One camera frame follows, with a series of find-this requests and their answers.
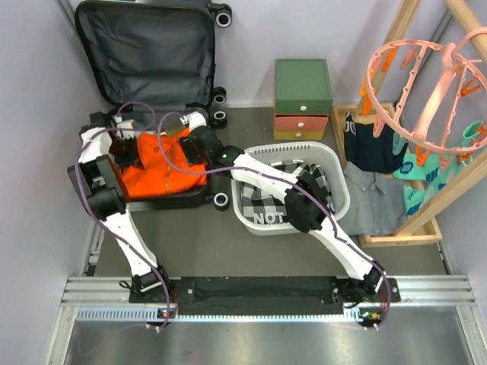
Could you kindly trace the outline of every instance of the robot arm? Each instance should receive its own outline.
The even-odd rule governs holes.
[[[187,138],[189,140],[182,141],[183,150],[185,155],[190,157],[190,163],[205,162],[211,168],[234,167],[230,170],[232,179],[256,186],[283,202],[288,220],[294,228],[316,237],[340,261],[349,277],[357,280],[366,293],[378,292],[383,278],[372,265],[374,260],[355,245],[336,222],[331,211],[327,210],[328,215],[325,215],[313,202],[290,185],[298,185],[305,189],[326,208],[326,197],[309,173],[301,176],[284,173],[259,162],[240,148],[223,147],[199,113],[183,117],[182,122],[190,130]]]
[[[293,227],[316,237],[340,261],[349,277],[354,279],[357,288],[367,295],[378,292],[383,279],[375,266],[380,266],[352,242],[337,224],[331,212],[326,210],[328,214],[324,214],[299,189],[295,188],[299,186],[326,207],[326,197],[309,173],[300,176],[284,173],[259,162],[240,148],[225,147],[208,128],[205,117],[200,113],[191,113],[183,117],[181,122],[189,126],[190,130],[189,136],[180,140],[189,163],[206,163],[212,169],[231,167],[225,172],[230,178],[269,192],[285,204],[288,220]],[[89,144],[81,155],[79,163],[84,192],[91,210],[109,230],[129,242],[130,246],[145,259],[141,259],[122,240],[117,239],[129,261],[132,285],[135,286],[135,290],[144,293],[160,285],[147,262],[158,269],[169,287],[167,273],[144,244],[133,223],[127,205],[128,194],[117,168],[112,165],[109,157],[109,149],[113,142],[112,135],[109,132],[102,132],[93,139],[100,128],[103,127],[96,125],[81,133],[83,144]],[[74,167],[68,168],[68,174],[81,197]]]

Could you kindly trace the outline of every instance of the open suitcase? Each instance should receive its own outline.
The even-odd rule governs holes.
[[[85,0],[75,12],[98,89],[114,106],[108,116],[126,102],[142,101],[158,118],[171,111],[198,110],[212,128],[227,125],[223,111],[209,111],[212,103],[226,101],[226,90],[213,85],[215,25],[228,27],[231,21],[228,5],[209,0]],[[142,106],[131,106],[124,119],[143,127],[151,114]],[[208,181],[175,195],[131,200],[130,208],[193,208],[211,199]]]

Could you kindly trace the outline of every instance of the plaid shirt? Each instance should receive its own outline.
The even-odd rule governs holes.
[[[273,167],[296,176],[299,176],[304,170],[311,173],[316,179],[318,186],[325,190],[328,208],[334,212],[331,192],[327,188],[325,173],[321,166],[310,165],[301,160],[294,160],[291,163]],[[268,192],[264,192],[253,185],[245,182],[242,185],[242,213],[247,220],[256,224],[288,223],[284,203],[273,198]]]

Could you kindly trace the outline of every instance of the wooden drying rack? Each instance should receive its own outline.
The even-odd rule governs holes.
[[[420,2],[421,0],[402,1],[384,44],[404,38]],[[445,0],[445,3],[465,33],[469,33],[471,30],[482,26],[464,0]],[[471,42],[484,64],[487,65],[487,35],[477,36]],[[382,67],[386,59],[387,54],[384,54],[372,78],[372,87],[376,90],[376,93],[379,92],[387,74],[387,68],[386,71],[383,71]],[[346,162],[342,132],[345,125],[346,112],[353,113],[356,122],[368,124],[373,123],[375,120],[375,112],[373,109],[368,116],[361,115],[365,99],[365,97],[362,97],[358,105],[333,107],[331,119],[342,165],[345,165]],[[389,111],[390,115],[393,115],[394,111],[391,104],[383,104],[383,107]],[[410,216],[393,235],[360,236],[362,246],[384,247],[436,243],[442,238],[435,219],[436,215],[441,213],[446,207],[455,202],[485,177],[487,177],[487,149],[482,151],[473,162],[461,170],[452,181],[424,204],[413,216]],[[412,186],[416,189],[422,189],[421,182],[412,182]]]

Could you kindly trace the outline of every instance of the small drawer unit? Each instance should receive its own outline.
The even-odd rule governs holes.
[[[274,139],[320,140],[332,104],[326,60],[275,62]]]

